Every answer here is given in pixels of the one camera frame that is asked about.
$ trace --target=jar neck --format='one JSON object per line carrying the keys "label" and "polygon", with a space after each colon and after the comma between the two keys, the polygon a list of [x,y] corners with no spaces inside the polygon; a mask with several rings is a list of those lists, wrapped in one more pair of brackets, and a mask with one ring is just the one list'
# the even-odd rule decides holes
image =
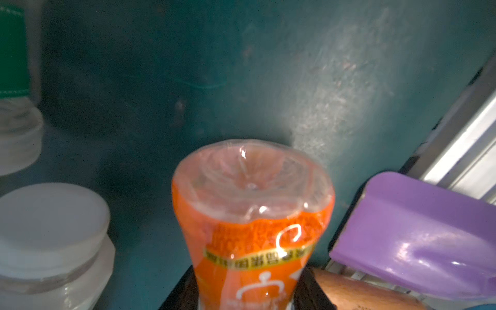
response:
{"label": "jar neck", "polygon": [[14,279],[0,275],[0,291],[32,295],[55,290],[83,275],[96,261],[98,253],[89,261],[72,271],[41,279]]}

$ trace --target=green container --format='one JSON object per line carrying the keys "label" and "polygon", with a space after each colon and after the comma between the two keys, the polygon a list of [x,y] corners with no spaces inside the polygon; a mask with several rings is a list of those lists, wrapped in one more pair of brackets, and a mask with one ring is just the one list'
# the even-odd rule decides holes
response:
{"label": "green container", "polygon": [[29,95],[24,11],[0,3],[0,99]]}

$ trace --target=upside-down bottle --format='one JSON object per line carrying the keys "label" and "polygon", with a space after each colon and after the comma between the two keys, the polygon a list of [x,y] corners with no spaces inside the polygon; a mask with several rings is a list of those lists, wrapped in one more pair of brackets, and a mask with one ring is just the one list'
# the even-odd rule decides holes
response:
{"label": "upside-down bottle", "polygon": [[191,153],[172,192],[201,310],[285,309],[335,201],[319,164],[259,140]]}

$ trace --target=white jar lid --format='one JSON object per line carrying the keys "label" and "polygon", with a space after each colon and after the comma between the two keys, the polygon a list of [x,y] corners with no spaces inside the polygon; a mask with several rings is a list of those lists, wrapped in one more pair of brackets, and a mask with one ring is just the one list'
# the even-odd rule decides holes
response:
{"label": "white jar lid", "polygon": [[43,117],[29,98],[0,99],[0,176],[33,164],[41,153]]}
{"label": "white jar lid", "polygon": [[43,183],[0,197],[0,275],[41,279],[90,260],[107,233],[110,213],[97,193]]}

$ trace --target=purple scoop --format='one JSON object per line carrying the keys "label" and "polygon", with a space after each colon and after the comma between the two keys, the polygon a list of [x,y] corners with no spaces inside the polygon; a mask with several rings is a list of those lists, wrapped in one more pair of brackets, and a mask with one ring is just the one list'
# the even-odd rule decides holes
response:
{"label": "purple scoop", "polygon": [[496,296],[496,206],[381,173],[367,183],[329,255],[438,298]]}

